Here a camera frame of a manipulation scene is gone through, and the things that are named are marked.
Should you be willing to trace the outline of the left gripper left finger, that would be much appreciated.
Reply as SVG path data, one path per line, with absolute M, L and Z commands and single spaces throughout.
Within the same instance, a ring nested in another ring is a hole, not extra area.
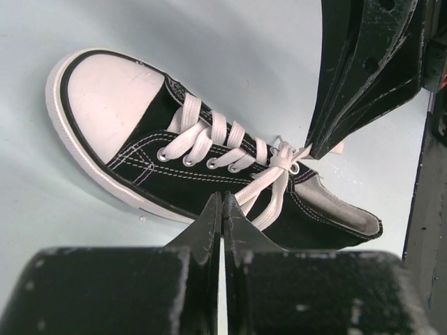
M 55 247 L 35 254 L 2 334 L 215 334 L 222 200 L 163 247 Z

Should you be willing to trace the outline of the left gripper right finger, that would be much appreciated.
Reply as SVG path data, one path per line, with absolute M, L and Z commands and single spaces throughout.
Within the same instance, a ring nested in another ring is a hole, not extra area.
M 434 334 L 403 262 L 378 251 L 286 250 L 235 196 L 222 205 L 230 334 Z

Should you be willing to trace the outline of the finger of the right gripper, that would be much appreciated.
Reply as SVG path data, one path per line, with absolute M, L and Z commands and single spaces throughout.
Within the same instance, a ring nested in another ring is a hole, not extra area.
M 358 42 L 364 6 L 365 2 L 360 0 L 321 2 L 321 65 L 306 145 L 315 144 L 316 137 L 329 124 L 331 109 Z
M 411 100 L 421 88 L 425 1 L 364 2 L 358 42 L 329 124 L 310 144 L 314 159 Z

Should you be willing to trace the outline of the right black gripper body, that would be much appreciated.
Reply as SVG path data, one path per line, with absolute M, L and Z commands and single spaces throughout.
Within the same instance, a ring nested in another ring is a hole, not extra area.
M 421 86 L 432 93 L 446 86 L 446 1 L 425 2 Z

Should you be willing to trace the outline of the white shoelace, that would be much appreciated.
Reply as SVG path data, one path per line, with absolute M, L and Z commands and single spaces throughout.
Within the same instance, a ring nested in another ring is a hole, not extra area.
M 261 192 L 271 186 L 269 204 L 253 221 L 259 230 L 269 227 L 281 213 L 289 175 L 300 171 L 298 161 L 309 157 L 312 147 L 309 145 L 297 150 L 280 137 L 279 146 L 273 149 L 272 157 L 268 158 L 266 142 L 256 138 L 256 155 L 251 156 L 241 148 L 245 129 L 233 122 L 228 131 L 225 116 L 215 111 L 212 112 L 212 124 L 208 126 L 200 120 L 201 104 L 199 98 L 186 94 L 182 108 L 175 113 L 168 127 L 178 136 L 158 151 L 157 158 L 162 162 L 182 158 L 183 164 L 191 167 L 206 157 L 212 145 L 227 144 L 230 148 L 227 153 L 206 162 L 209 169 L 227 167 L 229 172 L 236 173 L 253 163 L 268 164 L 268 168 L 255 174 L 254 180 L 237 192 L 235 198 L 242 212 L 248 214 Z

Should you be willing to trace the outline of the black canvas sneaker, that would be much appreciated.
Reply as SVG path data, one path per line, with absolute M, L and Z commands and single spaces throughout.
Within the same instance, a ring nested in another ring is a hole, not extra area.
M 232 193 L 242 213 L 287 249 L 341 249 L 379 238 L 379 218 L 340 200 L 303 160 L 211 110 L 167 73 L 90 49 L 51 70 L 45 102 L 70 155 L 132 207 L 189 223 L 211 194 Z

